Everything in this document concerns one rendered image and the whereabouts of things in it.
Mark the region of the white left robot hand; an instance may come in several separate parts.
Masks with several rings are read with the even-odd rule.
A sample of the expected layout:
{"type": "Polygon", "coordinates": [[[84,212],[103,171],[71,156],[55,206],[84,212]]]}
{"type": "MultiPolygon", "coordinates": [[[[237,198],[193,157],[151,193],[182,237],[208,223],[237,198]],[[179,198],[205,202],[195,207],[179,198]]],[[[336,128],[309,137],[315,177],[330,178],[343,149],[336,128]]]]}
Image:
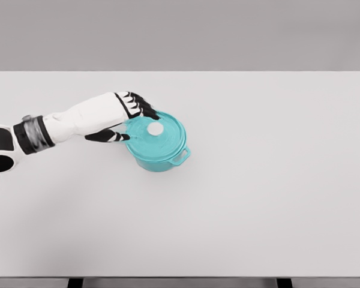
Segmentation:
{"type": "Polygon", "coordinates": [[[79,104],[75,121],[77,134],[93,142],[126,142],[130,136],[112,127],[138,117],[159,120],[157,111],[136,93],[107,92],[79,104]]]}

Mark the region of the teal pot lid white knob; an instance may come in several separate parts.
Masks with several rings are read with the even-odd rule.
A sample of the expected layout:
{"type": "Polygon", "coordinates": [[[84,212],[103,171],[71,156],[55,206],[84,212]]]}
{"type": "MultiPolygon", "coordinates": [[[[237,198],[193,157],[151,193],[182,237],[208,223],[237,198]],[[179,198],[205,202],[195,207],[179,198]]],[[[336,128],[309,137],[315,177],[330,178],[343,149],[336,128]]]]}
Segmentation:
{"type": "Polygon", "coordinates": [[[137,117],[125,123],[130,140],[125,144],[131,154],[143,161],[159,162],[174,157],[184,147],[186,132],[179,120],[168,113],[157,112],[158,120],[149,117],[137,117]],[[152,135],[148,131],[150,124],[161,124],[163,131],[152,135]]]}

